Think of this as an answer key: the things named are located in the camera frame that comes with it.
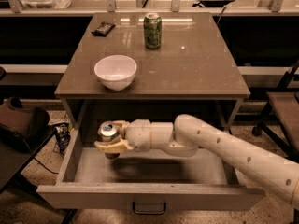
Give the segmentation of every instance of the green can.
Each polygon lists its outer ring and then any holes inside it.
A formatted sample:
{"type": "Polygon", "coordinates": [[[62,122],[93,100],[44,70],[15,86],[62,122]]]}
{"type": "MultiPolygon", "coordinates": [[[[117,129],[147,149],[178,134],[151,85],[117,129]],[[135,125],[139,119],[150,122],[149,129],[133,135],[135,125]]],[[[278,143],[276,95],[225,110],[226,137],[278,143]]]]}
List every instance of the green can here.
{"type": "Polygon", "coordinates": [[[161,46],[162,20],[158,13],[148,13],[144,18],[144,40],[148,49],[161,46]]]}

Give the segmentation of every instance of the floor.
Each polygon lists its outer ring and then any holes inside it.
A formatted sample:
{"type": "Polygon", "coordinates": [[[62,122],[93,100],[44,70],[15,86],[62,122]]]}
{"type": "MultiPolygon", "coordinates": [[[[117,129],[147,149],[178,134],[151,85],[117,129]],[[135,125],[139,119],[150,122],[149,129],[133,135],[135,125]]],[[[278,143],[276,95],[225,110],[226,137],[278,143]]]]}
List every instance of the floor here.
{"type": "MultiPolygon", "coordinates": [[[[252,109],[242,106],[241,112],[252,109]]],[[[60,108],[48,108],[50,122],[67,120],[65,111],[60,108]]],[[[232,127],[233,135],[242,138],[253,145],[263,147],[279,155],[281,150],[266,136],[266,134],[255,137],[251,134],[252,123],[236,122],[232,127]]],[[[281,130],[274,125],[280,134],[281,130]]],[[[64,156],[55,151],[55,138],[53,138],[37,155],[37,158],[54,172],[58,172],[64,156]]],[[[31,161],[22,171],[22,174],[33,184],[54,185],[56,174],[45,170],[36,161],[31,161]]],[[[248,187],[259,187],[257,183],[244,176],[248,187]]],[[[0,195],[0,223],[1,224],[23,224],[23,223],[61,223],[65,211],[55,210],[42,200],[33,198],[17,189],[9,187],[0,195]]],[[[78,210],[73,217],[72,223],[101,223],[101,224],[135,224],[135,223],[163,223],[163,224],[288,224],[292,222],[293,210],[271,193],[246,212],[216,212],[216,211],[166,211],[159,216],[140,216],[131,210],[78,210]]]]}

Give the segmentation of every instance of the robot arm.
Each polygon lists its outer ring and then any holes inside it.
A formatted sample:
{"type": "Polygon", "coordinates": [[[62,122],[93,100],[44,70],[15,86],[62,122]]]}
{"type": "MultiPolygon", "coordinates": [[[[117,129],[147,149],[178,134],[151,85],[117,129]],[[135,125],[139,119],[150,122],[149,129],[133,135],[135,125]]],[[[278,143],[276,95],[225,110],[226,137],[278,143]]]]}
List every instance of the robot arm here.
{"type": "MultiPolygon", "coordinates": [[[[101,136],[103,130],[113,127],[111,122],[109,125],[100,127],[101,136]]],[[[222,132],[196,117],[180,115],[174,128],[172,123],[136,120],[116,128],[114,133],[115,137],[112,136],[108,142],[95,142],[100,151],[111,154],[158,148],[174,156],[191,156],[198,147],[203,147],[299,209],[299,164],[222,132]]]]}

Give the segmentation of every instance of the open drawer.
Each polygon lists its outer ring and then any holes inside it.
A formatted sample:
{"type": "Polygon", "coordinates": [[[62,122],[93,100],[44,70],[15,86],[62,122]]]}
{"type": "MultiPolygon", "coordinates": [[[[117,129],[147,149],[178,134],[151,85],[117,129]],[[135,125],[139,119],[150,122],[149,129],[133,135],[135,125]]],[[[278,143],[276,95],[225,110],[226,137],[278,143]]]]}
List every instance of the open drawer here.
{"type": "Polygon", "coordinates": [[[239,172],[203,148],[190,158],[153,149],[107,159],[93,144],[99,117],[108,113],[101,104],[85,101],[56,185],[38,187],[54,208],[133,209],[139,214],[249,210],[264,197],[262,189],[247,188],[239,172]]]}

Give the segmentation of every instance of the white bowl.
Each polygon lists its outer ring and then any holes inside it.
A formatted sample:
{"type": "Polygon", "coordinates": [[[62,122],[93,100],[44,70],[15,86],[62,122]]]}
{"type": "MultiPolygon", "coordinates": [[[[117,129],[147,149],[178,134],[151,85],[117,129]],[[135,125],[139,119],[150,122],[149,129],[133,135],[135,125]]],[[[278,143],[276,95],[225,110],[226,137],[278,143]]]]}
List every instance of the white bowl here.
{"type": "Polygon", "coordinates": [[[128,56],[107,56],[94,67],[94,73],[106,87],[121,91],[129,86],[135,78],[136,62],[128,56]]]}

